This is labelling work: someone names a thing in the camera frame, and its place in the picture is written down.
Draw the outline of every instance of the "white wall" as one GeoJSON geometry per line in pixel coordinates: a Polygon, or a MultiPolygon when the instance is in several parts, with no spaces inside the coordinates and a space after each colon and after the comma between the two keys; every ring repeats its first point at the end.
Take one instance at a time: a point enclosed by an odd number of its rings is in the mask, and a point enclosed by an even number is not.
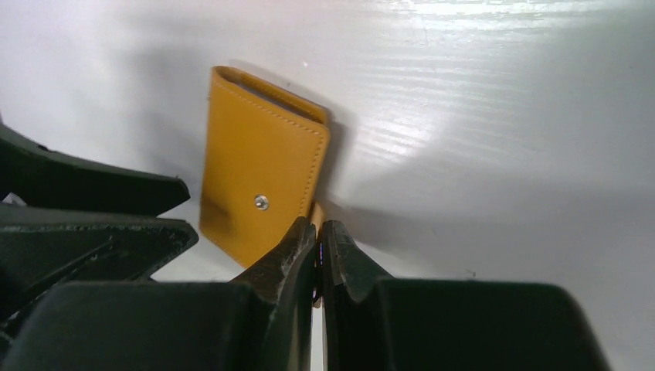
{"type": "MultiPolygon", "coordinates": [[[[652,369],[650,3],[0,0],[0,110],[197,196],[209,68],[288,83],[337,121],[320,198],[392,273],[561,284],[616,369],[652,369]]],[[[203,241],[161,277],[238,270],[203,241]]]]}

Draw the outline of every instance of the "black plastic part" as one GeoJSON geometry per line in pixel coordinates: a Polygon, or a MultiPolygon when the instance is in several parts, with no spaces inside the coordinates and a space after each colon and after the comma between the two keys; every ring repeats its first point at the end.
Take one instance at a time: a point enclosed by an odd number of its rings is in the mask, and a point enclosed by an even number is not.
{"type": "Polygon", "coordinates": [[[0,204],[0,330],[67,281],[146,280],[198,241],[182,220],[0,204]]]}
{"type": "Polygon", "coordinates": [[[9,352],[9,348],[12,347],[13,341],[14,339],[12,339],[11,336],[5,334],[3,331],[0,331],[0,366],[2,366],[2,360],[9,352]]]}
{"type": "Polygon", "coordinates": [[[68,284],[35,310],[3,370],[237,370],[250,295],[234,284],[68,284]]]}
{"type": "Polygon", "coordinates": [[[608,369],[561,288],[393,279],[335,221],[322,248],[328,371],[608,369]]]}
{"type": "Polygon", "coordinates": [[[8,192],[29,206],[147,216],[189,198],[181,179],[50,151],[0,122],[0,200],[8,192]]]}
{"type": "Polygon", "coordinates": [[[63,285],[25,324],[3,370],[309,369],[314,234],[299,218],[227,284],[63,285]]]}

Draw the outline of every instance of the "yellow leather wallet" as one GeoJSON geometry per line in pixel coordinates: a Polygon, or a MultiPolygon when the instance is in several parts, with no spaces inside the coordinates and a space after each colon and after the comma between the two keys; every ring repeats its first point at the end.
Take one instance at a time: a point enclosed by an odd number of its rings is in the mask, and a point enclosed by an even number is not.
{"type": "Polygon", "coordinates": [[[320,226],[314,190],[328,112],[241,70],[212,69],[200,230],[244,267],[299,216],[320,226]]]}

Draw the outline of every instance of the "stitching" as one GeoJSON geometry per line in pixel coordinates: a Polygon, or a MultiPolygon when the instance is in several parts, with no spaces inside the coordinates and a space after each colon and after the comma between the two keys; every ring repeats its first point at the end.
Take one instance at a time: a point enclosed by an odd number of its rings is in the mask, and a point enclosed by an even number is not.
{"type": "Polygon", "coordinates": [[[296,102],[292,101],[291,99],[288,99],[288,98],[282,96],[281,94],[277,93],[273,88],[270,88],[270,87],[268,87],[268,86],[266,86],[266,85],[264,85],[262,83],[255,82],[255,84],[257,85],[258,88],[265,91],[269,95],[274,96],[275,98],[283,101],[286,104],[289,104],[291,107],[293,107],[293,108],[295,108],[295,109],[297,109],[299,111],[304,111],[307,115],[309,115],[314,120],[321,121],[321,119],[316,114],[314,114],[313,112],[310,112],[307,109],[307,107],[301,107],[301,105],[299,103],[296,103],[296,102]]]}
{"type": "Polygon", "coordinates": [[[298,216],[303,216],[303,206],[304,206],[305,202],[307,201],[307,197],[309,196],[309,190],[311,188],[311,181],[314,178],[314,173],[316,172],[318,156],[321,154],[321,149],[323,148],[323,143],[325,143],[325,137],[319,131],[311,130],[310,128],[306,128],[303,125],[298,124],[295,121],[292,121],[292,120],[289,120],[289,119],[287,119],[285,117],[282,117],[279,114],[276,114],[275,112],[273,112],[273,111],[271,111],[271,110],[269,110],[269,109],[255,103],[255,102],[253,102],[252,100],[250,100],[250,99],[248,99],[246,97],[244,97],[243,95],[238,94],[237,92],[228,89],[227,87],[223,86],[222,81],[217,80],[216,77],[212,77],[212,82],[214,84],[216,84],[217,87],[220,87],[221,89],[225,90],[226,92],[232,94],[233,96],[239,98],[240,100],[243,100],[244,102],[246,102],[246,103],[248,103],[250,105],[253,105],[254,107],[259,108],[260,110],[262,110],[262,111],[264,111],[264,112],[266,112],[268,114],[271,114],[272,116],[274,116],[276,118],[279,118],[280,120],[282,120],[282,121],[284,121],[284,122],[286,122],[288,124],[292,124],[296,128],[300,128],[302,130],[309,131],[311,134],[318,135],[318,137],[320,138],[320,141],[318,142],[318,147],[317,147],[316,153],[314,154],[314,158],[312,158],[312,161],[311,161],[311,167],[310,167],[310,170],[309,170],[309,179],[307,179],[307,184],[305,185],[303,199],[300,201],[300,210],[298,211],[298,216]]]}

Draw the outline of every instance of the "wood grain texture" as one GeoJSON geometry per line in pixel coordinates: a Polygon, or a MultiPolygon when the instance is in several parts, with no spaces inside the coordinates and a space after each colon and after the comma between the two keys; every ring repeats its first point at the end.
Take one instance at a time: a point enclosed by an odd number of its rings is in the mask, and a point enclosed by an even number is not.
{"type": "Polygon", "coordinates": [[[332,110],[320,198],[390,272],[561,284],[650,369],[650,3],[0,0],[0,109],[197,195],[209,68],[255,73],[332,110]]]}

